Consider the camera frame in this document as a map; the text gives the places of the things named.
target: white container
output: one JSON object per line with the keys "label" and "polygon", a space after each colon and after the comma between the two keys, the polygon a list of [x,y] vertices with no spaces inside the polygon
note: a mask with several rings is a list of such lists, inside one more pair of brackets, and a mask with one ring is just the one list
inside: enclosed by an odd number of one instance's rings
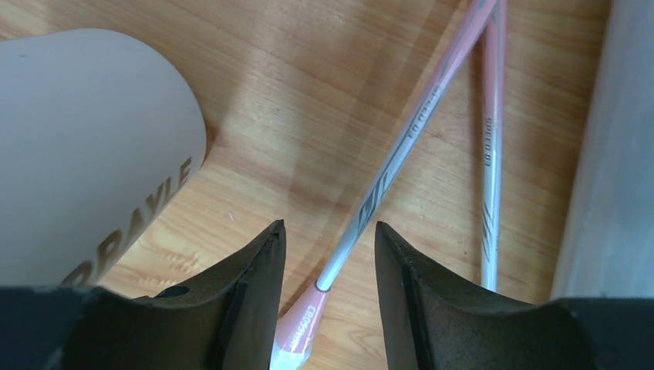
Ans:
{"label": "white container", "polygon": [[613,2],[552,297],[654,297],[654,2]]}
{"label": "white container", "polygon": [[129,36],[0,42],[0,284],[97,282],[198,171],[180,73]]}

